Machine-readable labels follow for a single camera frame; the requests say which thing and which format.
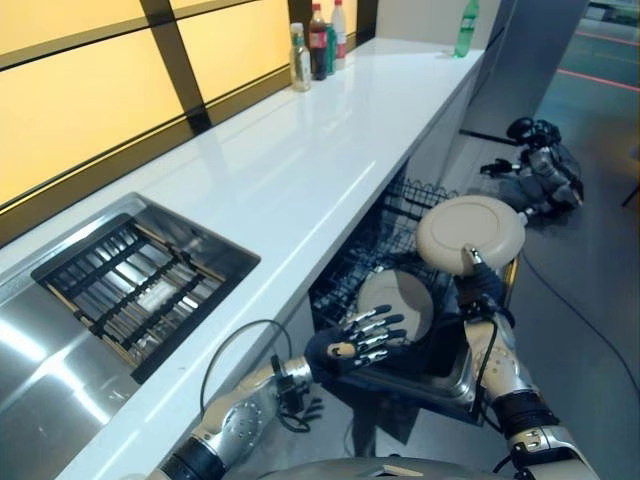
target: dishwasher drawer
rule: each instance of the dishwasher drawer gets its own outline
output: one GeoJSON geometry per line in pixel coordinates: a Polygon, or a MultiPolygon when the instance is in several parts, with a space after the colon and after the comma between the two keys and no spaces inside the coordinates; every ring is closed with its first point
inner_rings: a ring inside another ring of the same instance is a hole
{"type": "Polygon", "coordinates": [[[322,329],[355,313],[360,285],[371,273],[393,268],[417,277],[434,303],[429,332],[401,353],[341,381],[389,392],[410,404],[476,423],[464,327],[455,315],[447,314],[455,311],[452,277],[420,258],[414,238],[418,222],[429,209],[453,196],[441,188],[405,180],[401,172],[319,275],[309,295],[314,326],[322,329]]]}

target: yellow glass panel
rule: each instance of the yellow glass panel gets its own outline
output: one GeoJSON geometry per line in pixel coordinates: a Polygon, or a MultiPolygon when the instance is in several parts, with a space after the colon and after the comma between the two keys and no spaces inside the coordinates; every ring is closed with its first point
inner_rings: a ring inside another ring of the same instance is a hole
{"type": "MultiPolygon", "coordinates": [[[[325,22],[331,21],[333,13],[333,0],[314,0],[321,4],[322,17],[325,22]]],[[[347,35],[356,31],[356,15],[358,12],[358,0],[342,0],[342,9],[344,10],[344,23],[347,35]]]]}
{"type": "Polygon", "coordinates": [[[139,17],[135,0],[0,0],[0,54],[139,17]]]}
{"type": "Polygon", "coordinates": [[[181,113],[149,30],[0,72],[0,204],[181,113]]]}
{"type": "Polygon", "coordinates": [[[170,0],[170,3],[171,8],[176,10],[182,7],[192,7],[193,5],[199,5],[208,1],[210,0],[170,0]]]}
{"type": "Polygon", "coordinates": [[[205,101],[289,62],[287,0],[261,0],[178,22],[205,101]]]}

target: white countertop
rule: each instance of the white countertop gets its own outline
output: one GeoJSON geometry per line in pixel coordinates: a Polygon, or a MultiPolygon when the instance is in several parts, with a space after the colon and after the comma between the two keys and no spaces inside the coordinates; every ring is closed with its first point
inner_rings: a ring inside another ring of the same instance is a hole
{"type": "MultiPolygon", "coordinates": [[[[147,474],[198,413],[218,345],[239,326],[275,317],[308,288],[412,143],[476,64],[447,47],[374,39],[345,70],[304,94],[283,90],[173,149],[0,250],[0,272],[130,192],[255,252],[261,262],[57,477],[147,474]]],[[[257,341],[237,340],[216,371],[257,341]]],[[[209,394],[224,378],[210,379],[209,394]]]]}

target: wire basket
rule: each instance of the wire basket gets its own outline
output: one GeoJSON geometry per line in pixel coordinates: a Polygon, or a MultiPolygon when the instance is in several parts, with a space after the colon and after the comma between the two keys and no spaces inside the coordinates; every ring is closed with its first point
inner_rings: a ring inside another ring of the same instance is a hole
{"type": "Polygon", "coordinates": [[[420,181],[394,179],[310,290],[316,328],[355,313],[358,290],[369,275],[398,269],[429,290],[438,316],[450,277],[429,267],[416,251],[415,229],[438,203],[456,196],[420,181]]]}

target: stainless steel sink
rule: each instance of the stainless steel sink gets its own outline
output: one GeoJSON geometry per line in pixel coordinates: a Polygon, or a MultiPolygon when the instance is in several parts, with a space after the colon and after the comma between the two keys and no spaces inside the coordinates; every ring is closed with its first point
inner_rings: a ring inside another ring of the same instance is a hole
{"type": "Polygon", "coordinates": [[[1,276],[3,477],[57,475],[258,262],[131,194],[1,276]]]}

